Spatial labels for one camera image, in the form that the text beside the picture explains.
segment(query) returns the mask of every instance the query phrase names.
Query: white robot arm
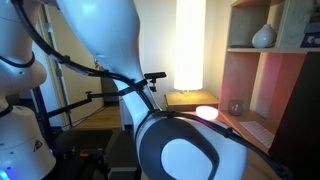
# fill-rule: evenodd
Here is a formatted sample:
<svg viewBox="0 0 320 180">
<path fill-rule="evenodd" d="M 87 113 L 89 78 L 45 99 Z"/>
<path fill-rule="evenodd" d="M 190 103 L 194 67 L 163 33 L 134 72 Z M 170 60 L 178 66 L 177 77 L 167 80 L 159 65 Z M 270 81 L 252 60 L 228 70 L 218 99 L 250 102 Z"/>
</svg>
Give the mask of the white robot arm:
<svg viewBox="0 0 320 180">
<path fill-rule="evenodd" d="M 109 75 L 116 74 L 111 77 L 115 77 L 119 90 L 135 86 L 134 91 L 128 91 L 123 99 L 133 119 L 139 163 L 150 179 L 241 179 L 247 148 L 221 135 L 239 137 L 233 130 L 219 122 L 210 123 L 192 115 L 161 111 L 149 88 L 140 83 L 144 81 L 138 50 L 140 24 L 132 0 L 52 0 L 43 3 L 58 4 L 68 24 L 89 52 L 104 69 L 109 70 Z M 35 0 L 24 1 L 24 9 L 33 24 L 38 6 Z M 28 62 L 32 57 L 31 38 L 23 30 L 8 1 L 0 2 L 0 24 L 0 56 L 18 64 Z M 52 59 L 62 61 L 62 56 L 54 53 L 49 55 Z M 12 93 L 13 89 L 19 92 L 38 86 L 44 77 L 43 67 L 37 62 L 22 71 L 0 61 L 0 113 L 5 112 L 0 116 L 0 173 L 6 172 L 12 177 L 15 173 L 21 174 L 19 171 L 23 169 L 16 168 L 12 173 L 8 167 L 17 166 L 23 160 L 20 158 L 11 162 L 13 158 L 7 154 L 7 150 L 19 144 L 21 139 L 31 139 L 30 142 L 33 142 L 34 138 L 25 137 L 30 132 L 40 134 L 35 130 L 36 125 L 32 128 L 21 125 L 23 123 L 20 121 L 27 119 L 24 114 L 21 120 L 15 122 L 15 112 L 6 111 L 8 104 L 5 96 Z M 34 116 L 29 119 L 32 119 L 31 124 L 35 124 Z M 7 127 L 25 133 L 15 144 L 10 144 L 2 140 L 2 137 L 10 138 L 8 134 L 15 134 L 6 131 Z M 38 163 L 37 167 L 47 167 L 42 174 L 37 174 L 36 170 L 26 172 L 29 176 L 41 178 L 53 168 L 55 160 L 48 148 L 39 149 L 48 157 L 47 161 L 30 158 L 31 152 L 24 154 L 22 159 Z"/>
</svg>

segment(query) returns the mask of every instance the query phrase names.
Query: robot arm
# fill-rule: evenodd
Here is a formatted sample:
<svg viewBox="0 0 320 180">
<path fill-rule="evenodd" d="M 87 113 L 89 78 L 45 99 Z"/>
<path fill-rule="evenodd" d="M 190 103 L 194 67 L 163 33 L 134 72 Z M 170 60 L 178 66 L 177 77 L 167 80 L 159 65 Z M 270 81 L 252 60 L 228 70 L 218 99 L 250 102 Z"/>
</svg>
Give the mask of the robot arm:
<svg viewBox="0 0 320 180">
<path fill-rule="evenodd" d="M 24 6 L 38 6 L 32 0 L 24 3 Z M 140 24 L 133 1 L 79 0 L 75 3 L 57 0 L 46 3 L 58 4 L 71 29 L 104 69 L 109 70 L 108 75 L 115 79 L 119 90 L 137 86 L 137 83 L 144 80 L 138 51 Z M 0 6 L 0 10 L 6 8 L 12 6 Z M 27 11 L 27 14 L 30 16 L 35 11 L 36 8 Z M 31 45 L 24 45 L 29 49 L 26 48 L 23 52 L 28 53 Z M 18 51 L 14 47 L 10 50 L 13 53 Z M 52 59 L 63 61 L 66 58 L 55 52 L 51 53 L 50 50 L 45 51 L 48 51 Z M 66 61 L 71 68 L 83 69 L 69 59 Z M 6 64 L 0 64 L 0 68 L 7 67 Z M 103 74 L 84 69 L 87 74 Z M 219 122 L 209 123 L 191 115 L 157 111 L 159 107 L 147 86 L 139 86 L 138 90 L 134 90 L 124 95 L 123 99 L 133 119 L 139 163 L 150 179 L 241 179 L 246 162 L 246 147 L 221 135 L 228 132 L 228 136 L 239 137 L 236 133 L 226 130 L 227 127 Z M 0 98 L 7 95 L 1 90 L 0 92 Z M 0 168 L 3 168 L 5 166 L 2 165 L 1 156 L 0 146 Z"/>
</svg>

